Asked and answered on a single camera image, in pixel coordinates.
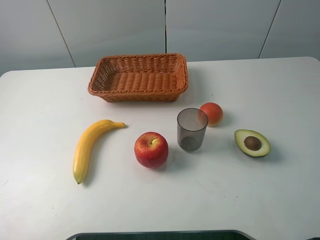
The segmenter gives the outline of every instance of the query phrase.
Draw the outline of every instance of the wicker basket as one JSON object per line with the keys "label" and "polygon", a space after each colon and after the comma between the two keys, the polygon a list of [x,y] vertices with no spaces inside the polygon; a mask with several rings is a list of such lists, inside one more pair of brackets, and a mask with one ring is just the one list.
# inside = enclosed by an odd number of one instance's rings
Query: wicker basket
{"label": "wicker basket", "polygon": [[107,102],[173,102],[188,88],[186,58],[178,53],[106,56],[88,91]]}

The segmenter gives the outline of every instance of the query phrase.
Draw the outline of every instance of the avocado half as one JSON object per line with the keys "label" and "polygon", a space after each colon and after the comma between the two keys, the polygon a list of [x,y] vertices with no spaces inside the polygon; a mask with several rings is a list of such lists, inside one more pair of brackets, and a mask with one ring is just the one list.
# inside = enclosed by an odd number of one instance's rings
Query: avocado half
{"label": "avocado half", "polygon": [[234,139],[240,150],[250,157],[262,158],[270,153],[270,143],[256,131],[239,129],[234,132]]}

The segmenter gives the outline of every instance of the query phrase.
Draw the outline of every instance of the yellow banana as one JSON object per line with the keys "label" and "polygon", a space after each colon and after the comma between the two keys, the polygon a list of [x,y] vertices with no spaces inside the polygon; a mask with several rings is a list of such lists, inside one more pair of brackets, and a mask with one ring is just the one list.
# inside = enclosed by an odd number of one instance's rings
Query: yellow banana
{"label": "yellow banana", "polygon": [[81,138],[76,146],[73,160],[73,176],[75,181],[82,183],[87,175],[91,150],[95,141],[105,132],[114,128],[124,128],[126,125],[123,122],[113,122],[111,120],[97,121],[88,127],[81,135]]}

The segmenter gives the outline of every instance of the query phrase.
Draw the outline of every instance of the apple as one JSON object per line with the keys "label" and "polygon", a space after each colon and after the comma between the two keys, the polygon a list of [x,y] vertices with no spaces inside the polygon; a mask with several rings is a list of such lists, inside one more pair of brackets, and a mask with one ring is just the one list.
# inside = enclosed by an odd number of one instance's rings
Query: apple
{"label": "apple", "polygon": [[149,131],[135,141],[134,153],[142,166],[155,169],[167,161],[169,147],[163,136]]}
{"label": "apple", "polygon": [[224,112],[222,108],[213,102],[207,102],[200,107],[200,110],[203,111],[208,117],[208,127],[213,127],[219,124],[224,117]]}

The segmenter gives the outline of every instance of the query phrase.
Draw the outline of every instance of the fake fruit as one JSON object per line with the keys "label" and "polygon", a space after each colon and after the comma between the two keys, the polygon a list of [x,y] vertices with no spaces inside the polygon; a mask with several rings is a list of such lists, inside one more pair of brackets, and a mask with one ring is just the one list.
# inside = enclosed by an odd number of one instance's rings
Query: fake fruit
{"label": "fake fruit", "polygon": [[213,102],[207,102],[200,107],[200,110],[205,112],[208,117],[208,127],[214,127],[222,121],[224,112],[222,108]]}
{"label": "fake fruit", "polygon": [[124,128],[123,122],[113,122],[111,120],[101,120],[92,124],[81,135],[76,146],[73,160],[73,177],[75,181],[82,183],[87,175],[89,168],[91,150],[95,141],[105,132],[114,128]]}
{"label": "fake fruit", "polygon": [[268,140],[256,131],[237,130],[234,133],[234,139],[240,150],[250,157],[261,158],[270,153]]}
{"label": "fake fruit", "polygon": [[138,162],[146,168],[157,168],[168,158],[169,147],[166,139],[156,132],[142,134],[134,144],[134,153]]}

